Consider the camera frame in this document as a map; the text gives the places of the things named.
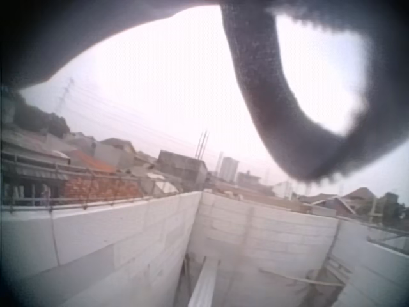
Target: railing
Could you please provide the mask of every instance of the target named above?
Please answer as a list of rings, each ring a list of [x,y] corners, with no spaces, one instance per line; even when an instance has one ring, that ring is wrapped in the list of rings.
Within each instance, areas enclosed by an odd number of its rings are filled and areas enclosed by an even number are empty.
[[[367,238],[368,242],[409,256],[409,232],[403,232],[393,228],[372,228],[377,229],[377,232]]]
[[[71,166],[66,164],[50,163],[41,161],[30,157],[20,155],[12,155],[2,152],[2,184],[3,177],[17,178],[24,177],[24,174],[18,174],[16,169],[31,170],[30,173],[47,172],[56,175],[64,175],[66,177],[82,177],[86,179],[86,189],[88,192],[86,196],[80,197],[50,197],[50,193],[45,193],[44,197],[20,197],[17,187],[12,187],[11,195],[3,195],[1,197],[1,210],[13,211],[37,211],[37,210],[61,210],[72,208],[83,208],[115,205],[116,203],[124,202],[124,200],[137,201],[147,198],[159,198],[165,196],[172,196],[183,192],[181,188],[181,180],[173,180],[170,178],[150,178],[148,176],[135,176],[131,173],[108,172],[98,169],[82,168],[79,166]],[[112,180],[114,187],[111,189],[113,196],[92,197],[93,194],[98,194],[93,190],[93,182],[97,180]],[[33,182],[41,182],[41,178],[31,179]],[[135,184],[135,191],[132,195],[119,195],[118,191],[121,189],[121,183],[132,182]],[[170,183],[176,186],[177,192],[160,193],[161,187],[157,185],[158,182]]]

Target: wall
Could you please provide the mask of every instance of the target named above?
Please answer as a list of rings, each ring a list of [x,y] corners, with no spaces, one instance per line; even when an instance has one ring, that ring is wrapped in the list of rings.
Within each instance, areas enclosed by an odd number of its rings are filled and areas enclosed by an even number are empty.
[[[203,193],[188,247],[192,282],[212,256],[221,260],[213,307],[296,307],[309,286],[272,272],[313,278],[337,222]]]
[[[121,150],[118,150],[111,145],[97,143],[95,146],[94,158],[117,167],[121,159]]]
[[[409,303],[409,256],[365,243],[333,307],[401,307]]]
[[[65,143],[62,139],[53,136],[50,133],[47,133],[47,136],[45,137],[45,146],[49,150],[57,150],[59,152],[76,150],[76,147]]]
[[[330,254],[329,265],[340,273],[340,278],[348,281],[358,264],[367,238],[391,237],[393,234],[369,227],[358,221],[339,221],[339,231]]]
[[[19,306],[172,306],[200,196],[2,212],[2,274]]]

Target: roof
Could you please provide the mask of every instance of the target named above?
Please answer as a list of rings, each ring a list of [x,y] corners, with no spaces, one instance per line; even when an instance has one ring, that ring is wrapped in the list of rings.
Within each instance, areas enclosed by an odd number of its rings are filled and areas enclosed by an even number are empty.
[[[79,161],[80,164],[82,164],[82,166],[93,168],[93,169],[98,169],[100,171],[110,171],[110,172],[116,171],[115,167],[105,162],[102,162],[101,160],[98,160],[94,157],[91,157],[90,155],[87,155],[86,153],[80,150],[72,150],[72,151],[64,152],[64,153],[70,158]]]
[[[241,176],[241,177],[249,177],[249,178],[253,178],[253,179],[260,179],[261,178],[261,177],[258,177],[258,176],[251,175],[250,172],[248,172],[248,171],[246,173],[239,171],[237,173],[237,175]]]
[[[363,200],[373,200],[375,194],[371,192],[367,187],[360,187],[359,189],[344,196],[345,198],[362,198]]]
[[[202,165],[202,166],[204,166],[204,168],[206,169],[206,172],[207,172],[207,166],[206,166],[206,163],[205,163],[203,160],[199,160],[199,159],[196,159],[196,158],[188,157],[187,155],[180,155],[180,154],[174,153],[174,152],[168,152],[167,150],[161,150],[161,151],[159,152],[159,157],[158,157],[158,159],[157,159],[157,162],[158,162],[159,164],[161,164],[161,163],[167,164],[167,162],[168,162],[167,159],[166,159],[166,158],[164,159],[164,156],[166,156],[166,155],[171,155],[171,156],[173,156],[173,157],[178,157],[178,158],[182,158],[182,159],[187,159],[187,160],[193,162],[194,165]],[[184,168],[187,166],[186,162],[182,162],[182,164],[183,164],[183,167],[184,167]]]
[[[332,199],[337,200],[341,203],[342,206],[344,206],[350,213],[356,215],[357,213],[355,212],[355,210],[353,210],[342,198],[335,196],[332,197]],[[312,203],[311,205],[319,205],[320,203],[324,203],[327,200],[320,200],[320,201],[316,201],[314,203]]]
[[[22,177],[35,177],[41,179],[53,179],[53,180],[68,180],[68,176],[58,173],[54,170],[42,170],[30,167],[16,166],[12,162],[2,161],[1,171],[4,173],[13,173]]]
[[[147,176],[152,179],[162,179],[165,180],[165,177],[155,173],[148,173]],[[156,186],[163,191],[163,193],[177,193],[179,190],[175,188],[173,184],[168,181],[155,182]]]
[[[12,145],[29,152],[36,152],[44,156],[57,157],[66,159],[61,155],[61,152],[55,150],[49,150],[46,144],[43,142],[44,136],[35,132],[29,132],[22,129],[2,130],[1,142],[2,145]]]
[[[298,200],[303,202],[303,203],[316,203],[318,201],[327,200],[327,199],[333,198],[335,196],[336,196],[335,194],[319,193],[318,195],[315,195],[315,196],[300,196],[300,197],[298,197]]]
[[[125,139],[118,139],[118,138],[109,138],[109,139],[105,139],[103,141],[101,141],[100,143],[102,144],[106,144],[106,145],[111,145],[111,146],[130,146],[132,149],[132,152],[134,154],[136,154],[136,150],[134,148],[134,146],[132,145],[132,143],[130,141],[127,141]]]

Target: sky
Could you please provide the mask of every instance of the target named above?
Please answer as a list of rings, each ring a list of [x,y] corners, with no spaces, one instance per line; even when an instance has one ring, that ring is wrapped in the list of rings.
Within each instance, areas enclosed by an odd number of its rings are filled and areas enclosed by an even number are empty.
[[[303,111],[345,135],[362,105],[366,50],[353,33],[334,35],[277,21],[284,73]],[[60,104],[70,78],[73,84]],[[98,140],[130,140],[157,157],[161,149],[194,156],[209,132],[203,159],[215,169],[220,152],[239,160],[261,183],[288,179],[268,154],[245,106],[218,7],[193,8],[129,29],[90,48],[52,79],[22,91],[29,104],[66,118],[74,132]],[[409,143],[348,178],[314,185],[316,193],[368,187],[409,205]],[[305,185],[295,183],[304,194]]]

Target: red brick wall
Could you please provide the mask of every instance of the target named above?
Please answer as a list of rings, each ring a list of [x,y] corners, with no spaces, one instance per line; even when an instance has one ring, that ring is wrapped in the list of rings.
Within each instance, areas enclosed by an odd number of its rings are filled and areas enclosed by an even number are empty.
[[[70,175],[61,197],[69,198],[112,198],[117,199],[141,197],[142,193],[137,182],[117,178],[76,177]]]

